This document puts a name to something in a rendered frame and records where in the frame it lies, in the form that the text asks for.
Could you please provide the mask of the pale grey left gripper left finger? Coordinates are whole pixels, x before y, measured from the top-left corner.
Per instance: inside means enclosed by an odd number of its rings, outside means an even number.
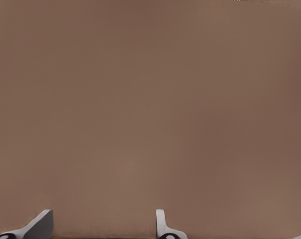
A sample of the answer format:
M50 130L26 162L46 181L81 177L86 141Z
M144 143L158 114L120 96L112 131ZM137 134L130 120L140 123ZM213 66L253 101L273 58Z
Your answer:
M52 239L53 210L45 209L26 226L0 234L0 239Z

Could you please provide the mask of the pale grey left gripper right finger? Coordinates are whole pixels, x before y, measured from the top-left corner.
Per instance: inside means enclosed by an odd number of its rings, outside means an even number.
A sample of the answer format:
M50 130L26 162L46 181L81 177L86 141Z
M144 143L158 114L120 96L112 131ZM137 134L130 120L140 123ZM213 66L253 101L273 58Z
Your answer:
M167 226L163 209L156 210L156 235L157 239L187 239L184 232Z

